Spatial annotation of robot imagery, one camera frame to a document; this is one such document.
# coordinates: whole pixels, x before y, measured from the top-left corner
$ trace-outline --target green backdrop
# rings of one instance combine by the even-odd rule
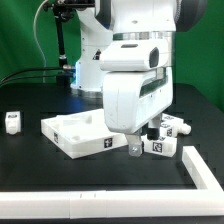
[[[32,30],[41,3],[42,0],[0,1],[0,77],[18,69],[43,65]],[[65,23],[63,29],[66,53],[72,64],[80,56],[77,16]],[[37,31],[47,66],[57,66],[58,47],[52,11],[40,13]],[[174,80],[192,84],[224,111],[223,56],[224,1],[208,0],[206,14],[197,26],[176,34]]]

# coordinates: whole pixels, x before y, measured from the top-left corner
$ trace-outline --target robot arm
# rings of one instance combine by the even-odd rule
[[[172,102],[173,36],[184,2],[111,1],[113,42],[100,55],[101,69],[110,71],[103,84],[105,122],[126,135],[131,155],[141,155],[141,135],[159,137],[160,114]]]

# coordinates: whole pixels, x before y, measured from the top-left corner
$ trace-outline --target black cable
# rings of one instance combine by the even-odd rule
[[[0,82],[0,87],[3,86],[4,84],[8,83],[8,82],[13,82],[13,81],[17,81],[17,80],[21,80],[21,79],[36,79],[36,78],[51,78],[51,77],[57,77],[57,76],[66,76],[66,77],[72,77],[71,74],[62,74],[62,75],[35,75],[35,76],[22,76],[22,77],[17,77],[17,78],[12,78],[12,79],[7,79],[5,81],[1,81]]]
[[[19,70],[19,71],[15,71],[7,76],[5,76],[1,81],[0,81],[0,85],[2,82],[5,82],[6,80],[8,80],[9,78],[16,76],[18,74],[21,73],[25,73],[25,72],[35,72],[35,71],[55,71],[55,70],[62,70],[62,67],[45,67],[45,68],[27,68],[27,69],[23,69],[23,70]]]

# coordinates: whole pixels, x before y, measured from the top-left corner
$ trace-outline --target white border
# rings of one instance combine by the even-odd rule
[[[0,219],[224,215],[224,193],[194,147],[183,163],[198,190],[0,193]]]

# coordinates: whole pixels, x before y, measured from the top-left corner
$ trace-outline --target black tabletop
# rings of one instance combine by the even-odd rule
[[[178,136],[172,158],[145,153],[139,158],[128,147],[72,160],[41,133],[41,119],[102,108],[101,100],[80,98],[54,84],[11,84],[0,89],[0,191],[75,191],[133,189],[195,189],[181,162],[183,146],[195,146],[224,188],[224,115],[194,87],[174,86],[166,113],[192,126]],[[22,132],[6,134],[5,114],[20,111]],[[31,220],[0,220],[0,223]],[[33,223],[224,223],[224,217],[171,217],[88,220],[32,220]]]

